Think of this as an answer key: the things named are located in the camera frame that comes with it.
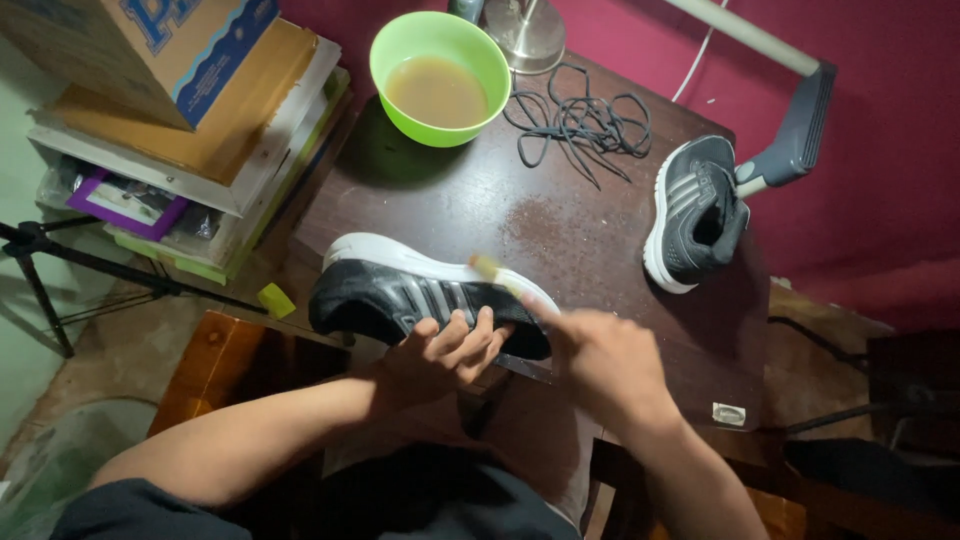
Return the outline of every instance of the green bowl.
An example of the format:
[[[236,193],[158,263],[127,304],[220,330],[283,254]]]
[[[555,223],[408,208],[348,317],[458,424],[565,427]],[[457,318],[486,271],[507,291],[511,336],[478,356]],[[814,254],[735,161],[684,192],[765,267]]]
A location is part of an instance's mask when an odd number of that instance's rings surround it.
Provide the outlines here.
[[[386,95],[390,73],[401,62],[424,55],[455,61],[477,76],[490,106],[483,122],[456,130],[438,128],[411,118],[390,102]],[[477,26],[444,12],[407,13],[388,22],[373,40],[370,72],[394,125],[416,142],[438,148],[457,146],[479,135],[510,97],[510,68],[500,48]]]

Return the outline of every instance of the brown liquid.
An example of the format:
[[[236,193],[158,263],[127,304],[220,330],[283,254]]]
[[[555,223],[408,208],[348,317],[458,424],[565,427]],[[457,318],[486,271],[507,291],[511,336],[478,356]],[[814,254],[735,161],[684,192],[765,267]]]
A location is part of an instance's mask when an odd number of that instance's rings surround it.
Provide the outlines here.
[[[476,75],[440,57],[406,60],[387,79],[387,98],[415,120],[438,128],[468,128],[487,119],[487,93]]]

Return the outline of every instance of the purple picture frame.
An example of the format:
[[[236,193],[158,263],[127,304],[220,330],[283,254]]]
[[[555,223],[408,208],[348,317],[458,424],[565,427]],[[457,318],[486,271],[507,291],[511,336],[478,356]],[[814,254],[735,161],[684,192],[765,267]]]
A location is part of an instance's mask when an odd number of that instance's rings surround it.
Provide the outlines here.
[[[137,233],[148,240],[158,242],[163,235],[173,227],[174,223],[180,218],[180,215],[183,214],[187,204],[190,202],[187,198],[177,195],[170,201],[170,204],[166,206],[154,224],[148,225],[116,210],[100,206],[95,201],[90,200],[90,195],[93,194],[100,184],[104,183],[104,180],[110,174],[112,173],[105,168],[98,167],[92,175],[84,179],[80,187],[74,191],[73,196],[67,199],[66,204],[72,209],[86,212],[104,221],[109,221],[109,223],[117,227],[126,229],[132,233]]]

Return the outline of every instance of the forearm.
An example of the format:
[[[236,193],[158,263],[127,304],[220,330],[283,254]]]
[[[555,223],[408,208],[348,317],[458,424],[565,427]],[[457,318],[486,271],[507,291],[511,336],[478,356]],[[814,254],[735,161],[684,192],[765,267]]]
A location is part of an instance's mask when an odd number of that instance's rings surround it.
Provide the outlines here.
[[[740,479],[671,409],[665,418],[629,423],[621,437],[644,466],[671,538],[768,538]]]
[[[91,488],[144,478],[191,503],[233,503],[343,432],[402,408],[391,390],[374,368],[222,408],[118,455]]]

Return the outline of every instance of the left hand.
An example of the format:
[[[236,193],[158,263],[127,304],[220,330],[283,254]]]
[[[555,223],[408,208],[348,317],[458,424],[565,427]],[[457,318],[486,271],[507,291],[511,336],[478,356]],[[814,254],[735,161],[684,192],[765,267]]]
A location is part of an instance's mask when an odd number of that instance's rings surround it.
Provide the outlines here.
[[[406,405],[439,400],[460,386],[471,384],[493,362],[512,326],[493,329],[493,310],[483,307],[473,331],[460,309],[440,331],[432,318],[421,320],[406,339],[378,362],[391,391]]]

